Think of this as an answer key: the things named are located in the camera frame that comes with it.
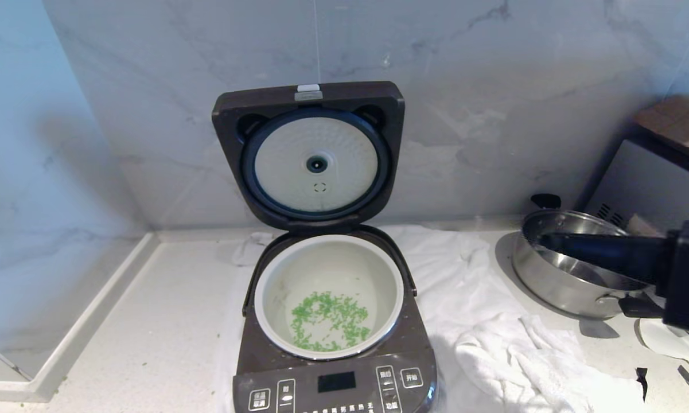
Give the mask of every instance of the control panel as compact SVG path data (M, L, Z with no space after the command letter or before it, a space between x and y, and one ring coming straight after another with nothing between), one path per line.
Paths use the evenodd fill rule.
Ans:
M435 386L433 359L413 352L235 376L234 399L237 413L411 413Z

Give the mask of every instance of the inner pot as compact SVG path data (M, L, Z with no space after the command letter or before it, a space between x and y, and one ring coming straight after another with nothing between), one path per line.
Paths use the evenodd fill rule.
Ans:
M306 359L340 359L378 343L395 325L403 279L381 248L321 235L286 248L263 270L255 315L278 347Z

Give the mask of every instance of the marble wall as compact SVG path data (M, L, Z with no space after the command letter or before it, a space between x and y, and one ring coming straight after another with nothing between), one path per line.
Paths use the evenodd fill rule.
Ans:
M0 353L35 375L147 231L40 2L0 2Z
M582 196L613 134L689 93L689 0L45 0L156 228L256 220L210 123L234 89L387 79L407 102L381 219L518 214Z

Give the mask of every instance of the pot handle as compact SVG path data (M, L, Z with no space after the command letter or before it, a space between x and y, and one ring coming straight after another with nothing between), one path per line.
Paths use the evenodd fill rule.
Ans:
M601 297L597 298L594 300L594 303L599 304L600 306L610 306L614 305L615 308L617 308L617 303L620 302L620 297L617 297L612 294L605 294L602 295Z
M537 193L530 197L533 204L538 205L540 209L560 209L561 197L552 193Z

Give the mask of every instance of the towel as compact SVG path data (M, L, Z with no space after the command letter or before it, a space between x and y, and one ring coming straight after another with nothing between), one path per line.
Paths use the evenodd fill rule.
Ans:
M645 347L664 356L686 360L689 363L689 335L683 330L666 326L658 318L641 318L638 321L641 342Z
M638 382L586 365L572 332L550 331L535 315L499 314L462 334L454 351L471 383L500 402L471 411L646 411Z
M403 253L413 276L418 311L436 353L437 397L431 412L488 412L494 404L472 384L454 352L459 336L502 312L527 314L496 274L494 246L477 233L437 231L418 225L381 227Z

